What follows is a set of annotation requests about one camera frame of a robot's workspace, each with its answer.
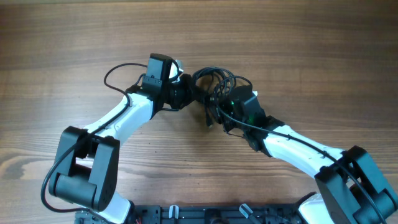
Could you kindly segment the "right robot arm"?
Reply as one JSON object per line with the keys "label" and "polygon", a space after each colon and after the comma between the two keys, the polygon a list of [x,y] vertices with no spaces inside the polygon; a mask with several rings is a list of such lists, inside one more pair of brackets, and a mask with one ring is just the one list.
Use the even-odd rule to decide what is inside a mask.
{"label": "right robot arm", "polygon": [[306,223],[385,223],[397,194],[366,150],[345,151],[313,141],[267,116],[252,86],[218,86],[216,113],[227,131],[238,128],[250,147],[313,178],[318,192],[299,206]]}

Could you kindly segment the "black cable round plug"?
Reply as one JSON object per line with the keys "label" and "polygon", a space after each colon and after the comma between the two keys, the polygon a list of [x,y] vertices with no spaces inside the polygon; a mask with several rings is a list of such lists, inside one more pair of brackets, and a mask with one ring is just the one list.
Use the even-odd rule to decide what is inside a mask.
{"label": "black cable round plug", "polygon": [[[221,67],[205,67],[196,71],[193,75],[195,87],[195,100],[200,103],[212,103],[217,105],[226,98],[237,85],[237,77],[229,70]],[[210,77],[210,83],[206,87],[198,85],[202,78]]]}

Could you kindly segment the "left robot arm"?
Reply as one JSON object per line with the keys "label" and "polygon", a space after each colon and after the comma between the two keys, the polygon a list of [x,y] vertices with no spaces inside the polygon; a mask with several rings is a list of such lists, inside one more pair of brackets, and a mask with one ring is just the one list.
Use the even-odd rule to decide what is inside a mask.
{"label": "left robot arm", "polygon": [[61,211],[49,205],[46,193],[75,203],[74,212],[89,213],[104,223],[136,221],[134,203],[116,191],[120,147],[165,104],[178,111],[196,100],[201,90],[188,74],[161,79],[142,74],[122,94],[122,101],[97,122],[63,131],[40,192],[49,210]]}

